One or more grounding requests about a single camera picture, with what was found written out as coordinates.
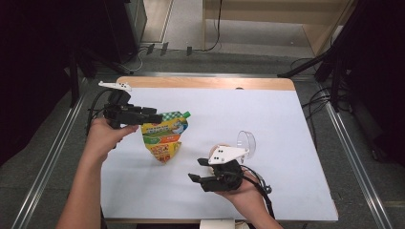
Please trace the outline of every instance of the packaging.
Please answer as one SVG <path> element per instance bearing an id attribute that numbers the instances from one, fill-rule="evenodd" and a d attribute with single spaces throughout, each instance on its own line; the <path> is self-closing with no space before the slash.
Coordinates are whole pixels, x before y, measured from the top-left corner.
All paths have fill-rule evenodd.
<path id="1" fill-rule="evenodd" d="M 181 146 L 181 134 L 187 129 L 189 112 L 164 113 L 161 124 L 146 123 L 141 126 L 143 142 L 150 153 L 166 163 Z"/>

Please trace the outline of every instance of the forearm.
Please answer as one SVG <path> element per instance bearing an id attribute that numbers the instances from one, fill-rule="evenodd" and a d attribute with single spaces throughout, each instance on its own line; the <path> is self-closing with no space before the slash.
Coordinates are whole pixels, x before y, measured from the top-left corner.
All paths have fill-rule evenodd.
<path id="1" fill-rule="evenodd" d="M 101 163 L 80 160 L 57 228 L 100 228 L 100 174 Z"/>

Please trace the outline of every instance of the cable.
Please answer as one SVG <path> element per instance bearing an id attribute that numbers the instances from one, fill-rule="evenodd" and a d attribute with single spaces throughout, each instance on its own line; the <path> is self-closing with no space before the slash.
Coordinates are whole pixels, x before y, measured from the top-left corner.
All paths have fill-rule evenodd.
<path id="1" fill-rule="evenodd" d="M 96 98 L 95 98 L 95 100 L 93 100 L 92 106 L 90 107 L 90 110 L 89 110 L 89 115 L 88 115 L 88 117 L 87 117 L 86 135 L 89 134 L 90 126 L 91 126 L 92 120 L 93 120 L 93 118 L 94 118 L 93 112 L 94 112 L 94 110 L 95 110 L 95 105 L 96 105 L 98 99 L 99 99 L 104 93 L 106 93 L 106 92 L 111 92 L 112 90 L 113 90 L 113 89 L 104 89 L 103 91 L 101 91 L 100 93 L 98 93 L 97 96 L 96 96 Z"/>
<path id="2" fill-rule="evenodd" d="M 254 175 L 254 176 L 257 178 L 257 180 L 260 181 L 261 187 L 265 190 L 265 192 L 266 192 L 267 194 L 270 194 L 270 193 L 271 193 L 271 187 L 270 187 L 270 185 L 268 185 L 268 186 L 266 185 L 266 182 L 265 182 L 265 180 L 262 178 L 262 176 L 260 176 L 258 173 L 256 173 L 256 171 L 250 169 L 249 167 L 247 167 L 247 166 L 245 166 L 245 165 L 241 165 L 241 167 L 246 168 L 252 175 Z"/>
<path id="3" fill-rule="evenodd" d="M 271 200 L 268 197 L 266 190 L 260 185 L 260 183 L 255 182 L 251 178 L 245 177 L 244 175 L 239 175 L 239 174 L 235 174 L 235 173 L 231 173 L 231 172 L 221 172 L 221 174 L 239 177 L 239 178 L 245 179 L 248 182 L 250 182 L 251 184 L 253 184 L 256 187 L 256 189 L 259 191 L 259 193 L 262 195 L 262 197 L 265 199 L 266 208 L 268 210 L 268 213 L 275 219 Z"/>
<path id="4" fill-rule="evenodd" d="M 142 68 L 142 65 L 143 65 L 142 58 L 140 58 L 140 54 L 143 53 L 143 52 L 145 52 L 145 51 L 146 51 L 146 49 L 141 50 L 141 51 L 138 52 L 138 59 L 139 59 L 139 61 L 140 61 L 140 65 L 139 65 L 136 69 L 128 69 L 127 67 L 125 67 L 125 66 L 123 66 L 123 65 L 119 65 L 119 66 L 122 67 L 122 68 L 124 68 L 124 69 L 126 69 L 126 70 L 129 71 L 130 73 L 136 72 L 136 71 L 140 70 L 140 68 Z"/>
<path id="5" fill-rule="evenodd" d="M 322 111 L 322 109 L 330 102 L 330 99 L 324 99 L 318 107 L 316 107 L 307 117 L 306 120 L 310 119 L 313 115 L 317 114 L 318 112 Z"/>
<path id="6" fill-rule="evenodd" d="M 217 41 L 215 42 L 215 44 L 214 44 L 211 48 L 209 48 L 209 49 L 207 49 L 207 50 L 196 50 L 196 51 L 200 51 L 200 52 L 210 52 L 210 51 L 212 51 L 212 50 L 218 45 L 218 42 L 220 41 L 220 37 L 221 37 L 220 26 L 221 26 L 221 12 L 222 12 L 222 8 L 223 8 L 223 0 L 220 1 L 220 10 L 219 10 L 219 12 L 218 12 L 218 25 L 217 25 L 217 29 L 216 29 L 216 31 L 217 31 Z"/>
<path id="7" fill-rule="evenodd" d="M 318 143 L 317 143 L 317 138 L 316 138 L 316 130 L 315 130 L 315 125 L 313 124 L 313 119 L 312 119 L 312 115 L 311 115 L 311 111 L 310 111 L 310 105 L 312 104 L 312 100 L 314 99 L 314 97 L 316 97 L 317 94 L 320 94 L 321 92 L 323 92 L 324 90 L 327 90 L 329 88 L 324 88 L 319 90 L 318 92 L 316 92 L 309 100 L 309 104 L 308 104 L 308 110 L 309 110 L 309 124 L 310 127 L 312 128 L 312 140 L 313 140 L 313 145 L 315 146 L 315 150 L 318 151 Z"/>
<path id="8" fill-rule="evenodd" d="M 214 29 L 215 29 L 215 31 L 217 32 L 217 35 L 218 35 L 220 33 L 220 31 L 218 31 L 218 28 L 217 28 L 217 25 L 215 24 L 215 21 L 216 20 L 214 20 Z M 216 52 L 218 52 L 220 49 L 223 48 L 223 43 L 221 43 L 221 41 L 219 41 L 219 43 L 220 43 L 220 48 L 217 49 Z"/>
<path id="9" fill-rule="evenodd" d="M 325 99 L 325 98 L 327 98 L 327 97 L 330 97 L 330 95 L 324 95 L 324 96 L 318 97 L 318 98 L 312 100 L 312 102 L 310 102 L 310 103 L 320 102 L 320 101 L 322 101 L 323 99 Z M 301 108 L 305 108 L 305 107 L 307 107 L 308 105 L 309 105 L 309 102 L 308 102 L 308 103 L 305 103 L 305 104 L 303 104 L 303 105 L 301 105 Z"/>
<path id="10" fill-rule="evenodd" d="M 290 68 L 290 70 L 292 71 L 292 66 L 293 66 L 296 62 L 298 62 L 298 61 L 300 61 L 300 60 L 312 60 L 312 59 L 313 59 L 313 58 L 299 58 L 299 59 L 296 59 L 296 60 L 292 61 L 291 64 L 289 64 L 289 68 Z"/>

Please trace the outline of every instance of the finger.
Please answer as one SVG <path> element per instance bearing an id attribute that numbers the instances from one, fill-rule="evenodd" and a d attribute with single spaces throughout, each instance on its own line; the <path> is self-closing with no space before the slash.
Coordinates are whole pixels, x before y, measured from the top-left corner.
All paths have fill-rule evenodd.
<path id="1" fill-rule="evenodd" d="M 126 126 L 126 127 L 119 129 L 117 132 L 119 133 L 120 138 L 123 138 L 123 137 L 135 132 L 138 129 L 138 127 L 139 127 L 138 125 L 135 125 L 135 126 L 130 125 L 130 126 Z"/>

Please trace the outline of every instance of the metal rail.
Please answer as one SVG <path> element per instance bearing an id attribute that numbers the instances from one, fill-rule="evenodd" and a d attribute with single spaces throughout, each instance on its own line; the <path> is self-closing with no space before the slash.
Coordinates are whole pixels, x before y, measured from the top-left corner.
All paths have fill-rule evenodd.
<path id="1" fill-rule="evenodd" d="M 334 108 L 331 106 L 330 103 L 327 105 L 327 110 L 330 115 L 330 119 L 336 129 L 336 132 L 340 138 L 340 141 L 343 145 L 343 148 L 346 152 L 348 160 L 352 166 L 353 172 L 357 181 L 360 185 L 360 188 L 363 192 L 363 195 L 369 204 L 370 210 L 373 214 L 374 220 L 381 229 L 389 229 L 393 228 L 391 221 L 388 217 L 388 214 L 384 208 L 384 205 L 376 192 L 372 181 L 370 180 L 366 169 L 363 166 L 363 163 L 358 156 L 357 151 L 352 143 L 352 140 L 346 130 L 346 127 L 343 123 L 341 115 L 334 111 Z"/>
<path id="2" fill-rule="evenodd" d="M 60 152 L 62 151 L 63 145 L 65 144 L 65 141 L 69 135 L 69 132 L 71 131 L 75 120 L 77 118 L 77 115 L 80 111 L 80 108 L 83 104 L 86 89 L 88 86 L 88 82 L 86 79 L 83 79 L 81 82 L 80 88 L 83 88 L 84 90 L 83 93 L 81 94 L 80 98 L 77 100 L 76 104 L 74 107 L 72 107 L 68 114 L 66 115 L 65 120 L 63 121 L 62 127 L 60 128 L 53 145 L 51 147 L 51 150 L 48 152 L 47 157 L 45 158 L 44 163 L 42 164 L 41 170 L 39 171 L 38 175 L 36 176 L 36 179 L 30 189 L 30 191 L 27 193 L 23 205 L 20 209 L 20 212 L 17 215 L 17 218 L 14 221 L 14 224 L 12 225 L 12 228 L 27 228 L 28 223 L 31 219 L 31 216 L 33 214 L 33 211 L 35 210 L 36 205 L 38 204 L 45 187 L 48 183 L 48 180 L 51 176 L 51 173 L 53 171 L 54 165 L 57 162 L 57 159 L 59 158 Z"/>

